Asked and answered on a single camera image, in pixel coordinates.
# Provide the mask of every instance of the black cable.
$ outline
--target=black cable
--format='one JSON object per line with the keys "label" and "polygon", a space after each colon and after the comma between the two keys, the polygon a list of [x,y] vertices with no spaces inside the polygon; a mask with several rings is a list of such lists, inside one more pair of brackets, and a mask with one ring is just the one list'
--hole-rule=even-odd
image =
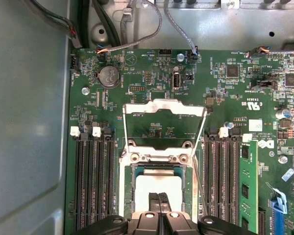
{"label": "black cable", "polygon": [[88,16],[90,0],[80,0],[78,4],[78,32],[84,48],[89,48]]}
{"label": "black cable", "polygon": [[100,5],[100,9],[101,9],[101,11],[102,11],[104,17],[106,18],[106,20],[107,20],[107,22],[108,22],[108,24],[109,24],[109,26],[110,26],[110,28],[111,28],[111,31],[112,31],[112,33],[113,33],[113,35],[114,35],[114,38],[115,38],[115,40],[116,40],[117,45],[118,45],[118,46],[121,46],[121,41],[120,41],[120,39],[119,39],[118,32],[117,32],[117,30],[116,30],[116,28],[115,28],[113,22],[111,21],[110,17],[108,16],[108,14],[105,12],[105,10],[103,9],[103,7],[102,7],[101,5]]}
{"label": "black cable", "polygon": [[[22,0],[22,2],[31,10],[32,13],[34,13],[36,16],[39,16],[45,23],[65,33],[71,39],[75,48],[82,47],[82,44],[79,40],[79,35],[74,29],[74,24],[72,21],[45,9],[42,5],[36,2],[36,0]],[[54,18],[62,20],[66,24],[63,24]]]}
{"label": "black cable", "polygon": [[51,17],[54,17],[56,19],[59,19],[59,20],[62,20],[64,21],[65,23],[68,24],[68,26],[70,28],[73,28],[73,24],[72,22],[68,19],[68,18],[65,18],[65,17],[62,17],[62,16],[59,16],[55,13],[53,13],[52,11],[49,11],[48,9],[44,8],[40,3],[38,3],[36,0],[30,0],[38,9],[40,9],[42,12],[45,12],[47,15],[51,16]]}
{"label": "black cable", "polygon": [[114,37],[114,34],[112,33],[110,25],[108,24],[104,14],[101,10],[101,6],[100,6],[99,2],[97,0],[92,0],[92,3],[93,3],[93,7],[96,10],[96,13],[97,13],[104,29],[106,30],[106,33],[108,35],[108,39],[110,41],[111,46],[115,47],[115,45],[117,44],[117,41]]}

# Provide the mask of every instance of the chip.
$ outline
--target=chip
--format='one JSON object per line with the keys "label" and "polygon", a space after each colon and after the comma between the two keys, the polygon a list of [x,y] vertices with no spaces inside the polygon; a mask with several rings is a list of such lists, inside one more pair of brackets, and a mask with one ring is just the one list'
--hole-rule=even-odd
{"label": "chip", "polygon": [[248,224],[249,222],[246,219],[242,218],[242,228],[248,230]]}
{"label": "chip", "polygon": [[294,73],[287,73],[285,75],[285,86],[294,87]]}
{"label": "chip", "polygon": [[227,77],[239,77],[239,67],[236,65],[228,65],[226,67]]}
{"label": "chip", "polygon": [[242,146],[242,158],[248,159],[248,146]]}
{"label": "chip", "polygon": [[214,105],[214,99],[212,97],[206,98],[206,105],[211,106]]}
{"label": "chip", "polygon": [[246,185],[242,185],[242,195],[244,198],[248,199],[249,187]]}

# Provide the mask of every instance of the white slot latch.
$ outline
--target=white slot latch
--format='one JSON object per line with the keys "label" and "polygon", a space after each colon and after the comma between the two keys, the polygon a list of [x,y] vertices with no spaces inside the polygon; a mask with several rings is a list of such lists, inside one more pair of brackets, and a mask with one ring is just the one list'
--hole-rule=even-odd
{"label": "white slot latch", "polygon": [[75,136],[75,137],[79,137],[80,136],[79,127],[78,126],[71,126],[70,135]]}
{"label": "white slot latch", "polygon": [[99,126],[93,127],[93,136],[100,138],[101,136],[101,128]]}
{"label": "white slot latch", "polygon": [[229,136],[229,129],[227,127],[220,127],[219,130],[219,137],[225,138]]}

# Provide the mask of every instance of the white sticker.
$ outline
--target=white sticker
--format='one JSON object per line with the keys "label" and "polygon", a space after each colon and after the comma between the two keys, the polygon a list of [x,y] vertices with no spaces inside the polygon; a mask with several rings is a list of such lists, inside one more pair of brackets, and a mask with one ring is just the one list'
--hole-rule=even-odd
{"label": "white sticker", "polygon": [[281,178],[282,178],[282,180],[287,182],[293,174],[294,174],[294,170],[292,168],[290,168],[290,169],[288,169],[287,172],[285,172],[285,174]]}
{"label": "white sticker", "polygon": [[265,140],[261,140],[258,142],[258,146],[261,148],[274,148],[274,141],[270,140],[270,141],[265,141]]}
{"label": "white sticker", "polygon": [[248,121],[249,131],[263,131],[263,121],[259,119],[250,119]]}

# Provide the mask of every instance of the silver metal frame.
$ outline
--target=silver metal frame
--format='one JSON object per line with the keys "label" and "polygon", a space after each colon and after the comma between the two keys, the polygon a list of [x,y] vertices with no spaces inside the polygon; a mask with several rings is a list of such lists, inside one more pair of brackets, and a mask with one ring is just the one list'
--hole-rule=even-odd
{"label": "silver metal frame", "polygon": [[[156,150],[151,146],[136,146],[135,142],[127,139],[126,115],[132,113],[156,113],[160,109],[171,110],[175,115],[194,115],[202,117],[199,122],[194,143],[186,141],[181,147],[170,147],[165,150]],[[125,147],[120,157],[120,178],[119,178],[119,215],[124,216],[124,187],[125,167],[131,164],[148,162],[166,162],[169,164],[181,164],[193,167],[192,157],[195,155],[200,134],[203,130],[207,116],[207,109],[203,106],[186,106],[177,99],[155,99],[147,104],[125,104],[123,105],[123,123]],[[193,171],[193,193],[198,192],[197,179]],[[197,205],[197,193],[193,195],[193,205]],[[197,220],[196,208],[193,206],[192,218]]]}

